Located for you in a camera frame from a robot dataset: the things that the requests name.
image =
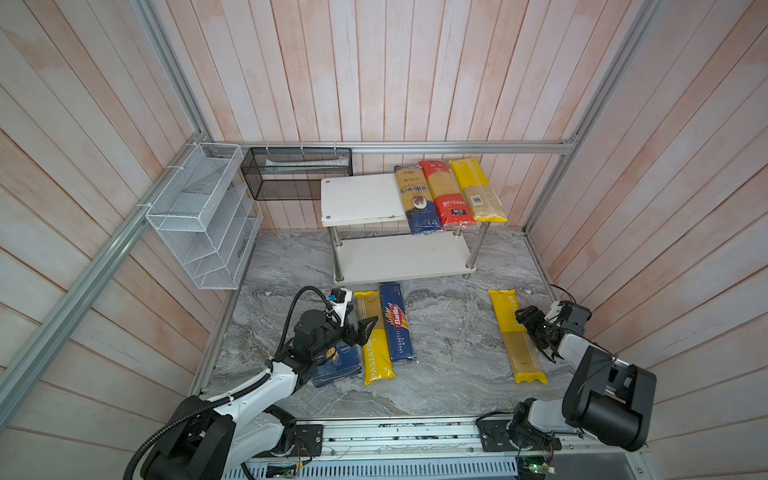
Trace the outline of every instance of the red pasta package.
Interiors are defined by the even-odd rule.
[[[448,164],[443,161],[420,161],[419,165],[427,177],[442,226],[446,230],[473,227],[475,218],[467,208],[462,190],[453,179]]]

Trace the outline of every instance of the wooden wall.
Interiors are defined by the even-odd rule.
[[[641,3],[154,0],[220,141],[569,138]],[[354,160],[375,174],[421,159]],[[482,158],[509,225],[525,223],[557,159]],[[318,202],[263,207],[263,228],[319,226]]]
[[[669,2],[531,233],[589,336],[656,374],[666,478],[768,475],[767,25]]]
[[[130,2],[0,2],[0,370],[193,134]],[[220,297],[146,233],[0,434],[0,478],[121,478]]]

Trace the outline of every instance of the gray marble surface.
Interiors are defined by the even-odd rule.
[[[342,232],[345,238],[379,234]],[[475,237],[466,238],[472,248]],[[233,388],[264,368],[280,339],[293,295],[305,285],[329,291],[332,261],[325,231],[259,233],[207,394]],[[309,383],[278,405],[305,419],[480,415],[513,409],[531,396],[561,396],[571,369],[543,356],[539,359],[548,385],[515,383],[488,295],[488,290],[516,289],[521,306],[532,304],[548,311],[551,301],[522,236],[509,229],[490,229],[477,267],[468,280],[444,276],[401,282],[417,360],[396,363],[396,378],[364,386],[361,373],[319,389]],[[349,288],[377,290],[377,285]],[[311,293],[297,303],[293,321],[308,309],[322,309]]]

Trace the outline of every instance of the blue pasta box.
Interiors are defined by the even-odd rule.
[[[347,379],[362,372],[360,355],[357,348],[344,342],[338,342],[336,346],[323,354],[324,360],[318,365],[317,372],[312,376],[312,384],[321,387],[337,380]]]
[[[379,286],[382,298],[382,312],[386,321],[384,330],[389,342],[389,358],[393,362],[413,360],[411,333],[408,330],[406,303],[402,299],[399,283],[382,283]]]

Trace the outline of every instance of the black wire basket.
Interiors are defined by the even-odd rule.
[[[240,170],[254,200],[320,200],[323,178],[353,174],[352,150],[252,147]]]

